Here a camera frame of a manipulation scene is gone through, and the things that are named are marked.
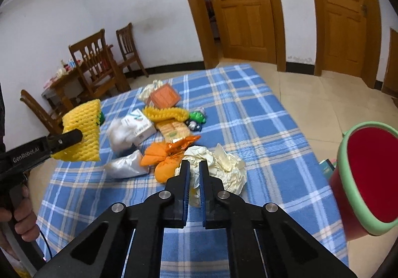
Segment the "person's left hand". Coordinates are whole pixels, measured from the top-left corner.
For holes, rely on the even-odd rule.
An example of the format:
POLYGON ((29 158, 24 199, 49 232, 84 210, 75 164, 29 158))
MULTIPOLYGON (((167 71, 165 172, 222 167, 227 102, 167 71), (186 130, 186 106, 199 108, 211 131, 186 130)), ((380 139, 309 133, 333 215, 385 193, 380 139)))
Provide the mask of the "person's left hand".
POLYGON ((14 217, 17 221, 16 233, 20 234, 25 242, 34 242, 39 237, 40 230, 36 224, 37 217, 32 208, 29 190, 25 185, 22 186, 22 196, 22 202, 13 213, 1 208, 1 222, 9 222, 14 217))

